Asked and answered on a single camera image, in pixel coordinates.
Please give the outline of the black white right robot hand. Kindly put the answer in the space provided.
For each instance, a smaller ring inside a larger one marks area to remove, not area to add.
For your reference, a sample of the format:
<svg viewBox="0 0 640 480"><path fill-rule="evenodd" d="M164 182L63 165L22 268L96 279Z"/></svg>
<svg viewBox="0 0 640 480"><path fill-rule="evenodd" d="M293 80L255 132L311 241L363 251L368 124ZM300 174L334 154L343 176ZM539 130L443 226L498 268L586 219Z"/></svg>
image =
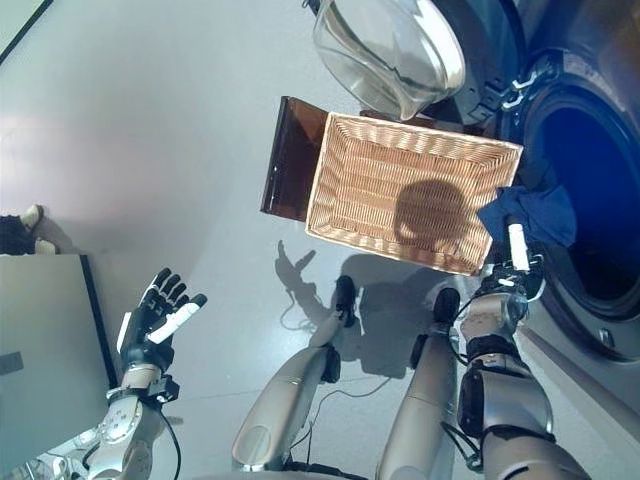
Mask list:
<svg viewBox="0 0 640 480"><path fill-rule="evenodd" d="M524 227L511 219L507 224L509 258L494 263L491 273L481 282L483 293L507 292L521 295L531 303L544 292L544 257L531 255Z"/></svg>

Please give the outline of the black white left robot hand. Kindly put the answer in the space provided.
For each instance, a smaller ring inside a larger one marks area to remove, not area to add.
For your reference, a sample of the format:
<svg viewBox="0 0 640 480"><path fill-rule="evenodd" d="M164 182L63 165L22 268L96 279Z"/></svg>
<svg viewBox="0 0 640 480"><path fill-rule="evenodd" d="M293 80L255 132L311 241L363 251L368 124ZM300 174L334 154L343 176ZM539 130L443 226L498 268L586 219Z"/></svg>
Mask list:
<svg viewBox="0 0 640 480"><path fill-rule="evenodd" d="M151 364L166 372L174 360L174 334L207 303L206 295L192 297L181 276L162 269L144 290L139 303L126 312L118 334L116 349L123 369Z"/></svg>

